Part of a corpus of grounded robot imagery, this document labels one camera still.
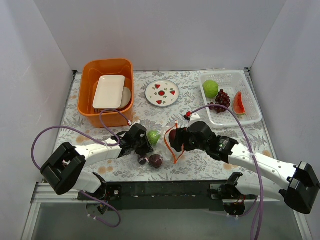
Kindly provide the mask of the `fake dark red plum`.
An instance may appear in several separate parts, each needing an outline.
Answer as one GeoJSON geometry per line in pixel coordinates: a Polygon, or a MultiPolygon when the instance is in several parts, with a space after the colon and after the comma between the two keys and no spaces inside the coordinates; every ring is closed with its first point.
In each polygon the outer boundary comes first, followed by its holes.
{"type": "Polygon", "coordinates": [[[173,129],[170,131],[168,140],[170,143],[170,146],[173,147],[177,143],[177,130],[173,129]]]}

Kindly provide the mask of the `clear orange zip top bag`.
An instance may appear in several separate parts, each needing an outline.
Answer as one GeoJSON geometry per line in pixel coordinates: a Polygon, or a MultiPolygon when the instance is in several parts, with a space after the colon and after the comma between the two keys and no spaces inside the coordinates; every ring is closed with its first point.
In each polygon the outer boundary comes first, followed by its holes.
{"type": "Polygon", "coordinates": [[[177,130],[178,127],[179,127],[179,122],[177,120],[175,120],[173,125],[167,125],[167,126],[163,127],[161,130],[156,130],[160,134],[160,139],[155,146],[151,145],[153,148],[153,152],[146,155],[148,158],[148,162],[146,164],[149,165],[149,157],[151,155],[161,155],[163,157],[162,166],[166,163],[176,164],[178,162],[178,160],[184,154],[184,148],[182,148],[181,153],[178,153],[176,150],[174,150],[173,147],[171,147],[170,142],[169,142],[170,131],[177,130]]]}

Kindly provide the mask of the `fake red grape bunch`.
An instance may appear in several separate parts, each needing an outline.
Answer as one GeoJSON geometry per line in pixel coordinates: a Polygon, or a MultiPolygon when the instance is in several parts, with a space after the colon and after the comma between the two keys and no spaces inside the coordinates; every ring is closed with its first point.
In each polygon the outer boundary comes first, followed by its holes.
{"type": "MultiPolygon", "coordinates": [[[[220,89],[216,98],[215,98],[215,102],[211,102],[210,105],[221,105],[224,106],[226,108],[229,108],[231,105],[231,100],[229,95],[223,90],[220,89]]],[[[226,109],[224,109],[223,107],[219,107],[219,106],[210,106],[209,109],[211,111],[216,111],[216,113],[224,113],[226,111],[226,109]]]]}

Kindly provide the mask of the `fake green cabbage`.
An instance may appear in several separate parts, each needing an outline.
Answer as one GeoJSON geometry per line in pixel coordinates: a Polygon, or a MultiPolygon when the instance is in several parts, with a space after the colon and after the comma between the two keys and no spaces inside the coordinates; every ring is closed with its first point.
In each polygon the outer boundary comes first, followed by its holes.
{"type": "Polygon", "coordinates": [[[213,80],[206,80],[202,87],[207,98],[214,98],[219,92],[219,85],[213,80]]]}

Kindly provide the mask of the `fake watermelon slice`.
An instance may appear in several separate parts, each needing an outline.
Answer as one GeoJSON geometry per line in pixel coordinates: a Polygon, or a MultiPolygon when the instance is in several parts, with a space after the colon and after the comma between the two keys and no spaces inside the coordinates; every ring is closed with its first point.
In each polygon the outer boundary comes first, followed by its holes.
{"type": "Polygon", "coordinates": [[[237,115],[244,115],[246,113],[243,100],[242,100],[242,93],[240,91],[237,92],[234,97],[233,110],[237,115]]]}

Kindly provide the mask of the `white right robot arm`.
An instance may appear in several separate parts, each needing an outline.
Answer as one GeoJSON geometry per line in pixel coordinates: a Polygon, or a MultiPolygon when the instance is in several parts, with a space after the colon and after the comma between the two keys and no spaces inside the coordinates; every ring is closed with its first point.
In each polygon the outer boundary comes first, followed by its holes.
{"type": "Polygon", "coordinates": [[[227,136],[216,135],[203,121],[172,130],[168,136],[170,146],[176,152],[204,151],[216,161],[242,167],[260,174],[245,177],[233,173],[216,189],[222,199],[256,195],[284,201],[291,209],[310,214],[320,191],[320,182],[312,166],[306,162],[292,164],[260,153],[252,154],[247,147],[227,136]]]}

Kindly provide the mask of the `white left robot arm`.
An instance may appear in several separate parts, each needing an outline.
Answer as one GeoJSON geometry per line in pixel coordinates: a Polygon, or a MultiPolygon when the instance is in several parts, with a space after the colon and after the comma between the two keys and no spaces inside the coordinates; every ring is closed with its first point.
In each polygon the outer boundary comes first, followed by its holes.
{"type": "Polygon", "coordinates": [[[147,137],[147,129],[139,123],[132,124],[128,131],[113,134],[105,141],[91,140],[94,144],[73,146],[70,142],[62,143],[40,167],[41,175],[57,195],[77,190],[101,200],[106,196],[107,183],[98,173],[84,168],[131,153],[146,157],[154,151],[147,137]]]}

